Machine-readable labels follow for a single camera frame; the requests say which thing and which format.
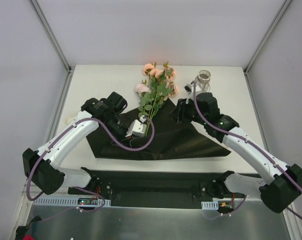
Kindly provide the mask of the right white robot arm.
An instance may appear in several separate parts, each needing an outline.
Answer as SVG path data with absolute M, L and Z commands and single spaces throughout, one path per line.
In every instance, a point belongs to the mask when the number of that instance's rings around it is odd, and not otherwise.
M 254 143 L 233 118 L 220 112 L 211 93 L 179 99 L 169 115 L 177 123 L 203 125 L 211 137 L 231 148 L 259 174 L 256 178 L 225 172 L 216 181 L 219 196 L 241 193 L 260 199 L 271 211 L 281 213 L 302 195 L 302 169 L 297 164 L 288 165 Z

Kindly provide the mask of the black wrapping paper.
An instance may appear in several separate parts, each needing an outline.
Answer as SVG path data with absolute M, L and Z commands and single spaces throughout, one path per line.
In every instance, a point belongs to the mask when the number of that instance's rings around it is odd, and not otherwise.
M 152 119 L 155 135 L 150 145 L 141 151 L 128 151 L 119 147 L 106 131 L 99 127 L 86 139 L 95 158 L 160 161 L 226 157 L 231 152 L 215 141 L 199 133 L 192 123 L 178 124 L 169 113 L 175 104 L 167 100 Z

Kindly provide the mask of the cream ribbon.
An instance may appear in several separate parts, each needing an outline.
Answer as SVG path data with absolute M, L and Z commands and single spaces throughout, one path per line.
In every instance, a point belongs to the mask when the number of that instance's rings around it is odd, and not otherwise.
M 65 118 L 64 123 L 66 126 L 68 126 L 70 124 L 72 125 L 76 120 L 77 120 L 77 114 L 72 114 Z

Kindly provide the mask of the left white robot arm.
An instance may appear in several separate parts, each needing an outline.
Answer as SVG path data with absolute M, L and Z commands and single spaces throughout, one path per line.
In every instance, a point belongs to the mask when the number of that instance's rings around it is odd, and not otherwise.
M 84 138 L 101 126 L 106 126 L 118 141 L 124 139 L 129 124 L 122 123 L 119 115 L 127 105 L 127 101 L 116 92 L 100 100 L 90 98 L 53 139 L 36 150 L 26 149 L 22 160 L 27 186 L 35 184 L 46 195 L 59 188 L 72 187 L 79 187 L 87 195 L 93 194 L 97 183 L 86 170 L 62 168 L 61 164 Z

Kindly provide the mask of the pale pink flower stem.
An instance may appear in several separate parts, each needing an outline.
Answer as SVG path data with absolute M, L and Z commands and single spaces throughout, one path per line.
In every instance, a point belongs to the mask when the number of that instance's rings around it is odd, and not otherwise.
M 150 120 L 153 118 L 155 96 L 145 79 L 134 87 L 134 92 L 139 96 L 138 117 L 146 116 Z

